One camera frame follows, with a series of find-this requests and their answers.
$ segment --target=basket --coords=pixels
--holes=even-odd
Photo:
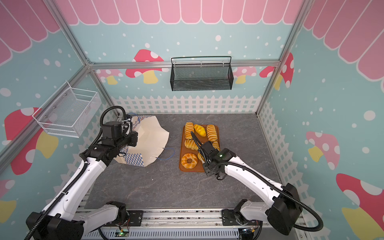
[[[172,91],[231,90],[230,56],[171,58]]]
[[[98,92],[72,88],[66,82],[32,116],[48,134],[80,137],[100,106]]]

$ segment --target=pastry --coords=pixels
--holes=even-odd
[[[196,167],[196,165],[197,165],[197,157],[196,157],[196,155],[193,154],[193,153],[186,153],[186,154],[184,154],[181,157],[181,165],[183,165],[183,167],[188,168],[188,169]]]
[[[204,127],[202,127],[202,126],[200,126],[200,125],[198,125],[198,124],[195,124],[194,127],[195,127],[196,132],[197,132],[200,136],[205,137],[205,136],[207,135],[207,133],[205,132]]]
[[[199,159],[202,163],[205,163],[205,161],[204,161],[204,157],[203,157],[200,153],[197,155],[197,157],[198,157],[198,159]]]
[[[184,146],[186,148],[189,148],[189,149],[192,149],[192,150],[198,150],[199,148],[197,147],[197,145],[195,144],[195,141],[193,140],[185,140],[184,141]]]
[[[220,147],[219,147],[217,141],[214,141],[214,142],[212,143],[212,146],[213,146],[214,148],[216,148],[216,149],[220,152]]]
[[[214,125],[212,124],[207,125],[207,135],[208,135],[209,141],[214,142],[217,140],[217,132]]]
[[[185,139],[192,139],[191,132],[195,132],[192,122],[187,122],[185,124]]]

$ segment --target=blue string handle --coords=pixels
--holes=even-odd
[[[136,114],[136,113],[128,113],[128,114],[134,114],[137,116],[137,119],[139,120],[139,123],[140,123],[140,117]]]
[[[173,155],[175,155],[175,149],[174,149],[174,148],[172,148],[172,147],[163,147],[163,149],[173,149],[173,154],[172,154],[172,156],[170,156],[170,157],[167,158],[167,159],[160,159],[160,158],[157,157],[158,160],[168,160],[168,159],[170,159],[171,157],[173,157]]]

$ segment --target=brown tray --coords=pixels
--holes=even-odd
[[[205,131],[207,131],[207,125],[201,125],[200,126],[204,127]],[[216,132],[217,132],[217,142],[218,142],[218,145],[220,147],[220,135],[219,135],[219,132],[218,132],[218,127],[216,125],[214,125],[215,128],[216,128]],[[193,153],[195,154],[196,156],[198,155],[198,151],[197,150],[192,150],[192,149],[189,149],[187,148],[185,145],[184,145],[184,141],[186,140],[185,139],[185,126],[183,127],[183,135],[182,135],[182,140],[181,140],[181,150],[180,150],[180,160],[179,160],[179,169],[183,172],[205,172],[204,171],[204,168],[203,168],[203,163],[199,160],[199,158],[197,158],[197,165],[196,167],[194,168],[191,168],[191,169],[187,169],[185,168],[182,164],[181,164],[181,158],[184,156],[184,154],[186,153]],[[208,136],[205,136],[205,137],[202,137],[200,136],[196,131],[195,131],[195,134],[197,136],[197,138],[200,140],[200,142],[207,142],[208,141]]]

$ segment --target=gray marble tabletop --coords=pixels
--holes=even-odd
[[[238,180],[227,176],[217,181],[205,173],[179,170],[182,128],[187,121],[214,124],[220,129],[220,146],[236,153],[250,167],[279,181],[255,114],[157,114],[167,130],[166,147],[175,149],[168,160],[156,160],[147,167],[116,161],[95,181],[86,209],[96,209],[108,201],[119,201],[127,208],[235,207],[241,199],[262,200]],[[173,153],[163,151],[161,159]]]

